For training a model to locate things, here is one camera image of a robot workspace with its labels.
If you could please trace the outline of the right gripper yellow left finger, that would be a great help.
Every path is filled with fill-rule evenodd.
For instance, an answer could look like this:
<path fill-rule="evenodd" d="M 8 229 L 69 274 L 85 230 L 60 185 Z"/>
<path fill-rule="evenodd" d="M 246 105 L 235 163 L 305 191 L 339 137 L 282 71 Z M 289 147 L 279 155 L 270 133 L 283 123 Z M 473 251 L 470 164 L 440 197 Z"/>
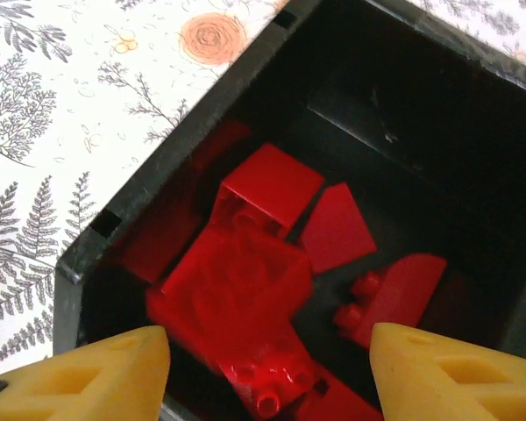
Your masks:
<path fill-rule="evenodd" d="M 159 421 L 170 367 L 151 325 L 0 374 L 0 421 Z"/>

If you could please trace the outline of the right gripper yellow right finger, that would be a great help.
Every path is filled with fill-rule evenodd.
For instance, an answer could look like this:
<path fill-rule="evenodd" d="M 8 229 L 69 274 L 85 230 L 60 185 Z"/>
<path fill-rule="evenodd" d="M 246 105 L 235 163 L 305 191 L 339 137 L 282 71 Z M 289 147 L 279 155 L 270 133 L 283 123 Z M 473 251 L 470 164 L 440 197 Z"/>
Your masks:
<path fill-rule="evenodd" d="M 369 357 L 385 421 L 526 421 L 526 359 L 394 323 Z"/>

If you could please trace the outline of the red lego brick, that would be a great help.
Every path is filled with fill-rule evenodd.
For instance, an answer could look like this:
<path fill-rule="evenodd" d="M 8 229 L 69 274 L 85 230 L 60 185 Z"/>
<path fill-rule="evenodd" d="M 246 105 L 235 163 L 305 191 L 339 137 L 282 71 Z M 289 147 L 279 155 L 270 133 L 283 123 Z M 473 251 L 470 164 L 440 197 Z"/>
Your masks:
<path fill-rule="evenodd" d="M 358 277 L 350 287 L 352 301 L 333 317 L 342 336 L 368 348 L 375 324 L 416 326 L 445 269 L 445 259 L 413 253 L 377 271 Z"/>
<path fill-rule="evenodd" d="M 384 421 L 384 417 L 325 370 L 295 412 L 295 421 Z"/>
<path fill-rule="evenodd" d="M 249 218 L 284 239 L 323 182 L 317 171 L 266 143 L 221 181 L 210 221 Z"/>
<path fill-rule="evenodd" d="M 204 229 L 170 276 L 146 292 L 148 317 L 212 366 L 279 331 L 312 291 L 301 249 L 263 232 Z"/>
<path fill-rule="evenodd" d="M 202 175 L 173 179 L 145 209 L 115 248 L 113 261 L 149 283 L 156 282 L 203 224 Z"/>
<path fill-rule="evenodd" d="M 345 183 L 326 188 L 298 239 L 315 274 L 374 253 L 377 246 Z"/>
<path fill-rule="evenodd" d="M 313 360 L 289 323 L 235 345 L 216 364 L 256 419 L 276 416 L 318 381 Z"/>

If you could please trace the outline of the floral patterned tablecloth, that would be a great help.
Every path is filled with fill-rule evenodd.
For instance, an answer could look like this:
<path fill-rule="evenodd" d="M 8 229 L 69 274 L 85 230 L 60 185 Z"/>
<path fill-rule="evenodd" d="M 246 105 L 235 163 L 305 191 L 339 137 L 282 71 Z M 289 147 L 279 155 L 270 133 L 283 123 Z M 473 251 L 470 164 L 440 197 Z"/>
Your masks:
<path fill-rule="evenodd" d="M 43 181 L 53 195 L 54 246 L 63 252 L 153 152 L 150 131 L 168 133 L 168 112 L 192 107 L 225 71 L 174 50 L 174 31 L 191 13 L 235 15 L 253 40 L 294 0 L 144 0 L 121 11 L 108 0 L 32 0 L 24 23 L 57 23 L 72 55 L 25 53 L 22 75 L 56 95 L 45 133 L 21 161 L 0 152 L 0 255 L 51 267 L 55 255 L 18 253 L 14 242 Z M 0 135 L 0 146 L 5 142 Z M 0 373 L 52 353 L 52 301 L 18 268 L 0 268 Z"/>

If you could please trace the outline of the black plastic bin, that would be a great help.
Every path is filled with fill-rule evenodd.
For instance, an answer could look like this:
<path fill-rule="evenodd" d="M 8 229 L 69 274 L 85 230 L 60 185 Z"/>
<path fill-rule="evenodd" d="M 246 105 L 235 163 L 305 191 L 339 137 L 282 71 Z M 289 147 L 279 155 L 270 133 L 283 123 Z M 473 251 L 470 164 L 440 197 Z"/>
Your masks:
<path fill-rule="evenodd" d="M 448 262 L 421 328 L 526 358 L 526 67 L 405 0 L 294 0 L 273 20 L 60 257 L 54 352 L 147 325 L 146 281 L 113 261 L 118 241 L 187 175 L 206 180 L 199 233 L 218 184 L 265 142 L 345 182 L 378 246 L 316 277 L 294 319 L 349 388 L 378 404 L 334 311 L 356 276 L 413 252 Z"/>

